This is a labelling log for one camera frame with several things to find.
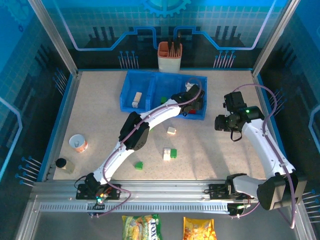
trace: gear graphic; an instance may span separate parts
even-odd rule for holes
[[[0,0],[1,7],[6,7],[20,25],[28,19],[30,13],[28,0]]]
[[[145,10],[149,10],[150,14],[155,14],[157,17],[162,15],[164,18],[168,15],[173,17],[174,14],[180,14],[180,10],[185,10],[186,5],[190,4],[191,0],[143,0]]]

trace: beige countertop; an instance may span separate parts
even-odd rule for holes
[[[75,164],[72,174],[56,169],[53,179],[75,180],[96,170],[115,147],[129,113],[120,111],[119,96],[126,71],[85,71],[74,101],[60,157]],[[113,175],[115,180],[224,180],[246,173],[264,179],[262,164],[246,137],[232,142],[230,133],[215,131],[215,118],[224,114],[224,95],[252,83],[250,71],[188,70],[181,74],[207,76],[207,109],[204,120],[171,118],[157,125],[145,146],[131,154]],[[241,90],[248,106],[260,106],[254,87]],[[175,135],[167,134],[176,128]],[[88,142],[85,152],[69,146],[74,134]],[[163,148],[177,149],[177,158],[163,160]],[[142,161],[143,170],[135,163]]]

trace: snack bag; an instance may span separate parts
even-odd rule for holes
[[[183,240],[217,240],[214,220],[184,217]]]
[[[147,216],[122,216],[122,240],[163,240],[158,214]]]

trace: blue plastic bin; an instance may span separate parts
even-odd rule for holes
[[[171,98],[173,94],[185,92],[186,83],[191,78],[201,81],[205,91],[202,110],[187,116],[178,115],[177,118],[204,120],[207,109],[207,77],[193,76],[175,73],[152,72],[141,70],[129,70],[125,77],[120,94],[120,109],[122,112],[144,113],[161,105],[161,98]],[[197,84],[197,80],[191,79],[191,84]],[[136,92],[142,93],[138,108],[132,107]]]

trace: green block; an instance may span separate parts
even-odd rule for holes
[[[167,101],[167,98],[165,96],[161,97],[161,104],[164,104]]]
[[[137,170],[142,170],[142,168],[144,167],[144,163],[142,161],[137,162],[134,167]]]
[[[170,158],[175,159],[177,157],[177,149],[172,148],[170,151]]]

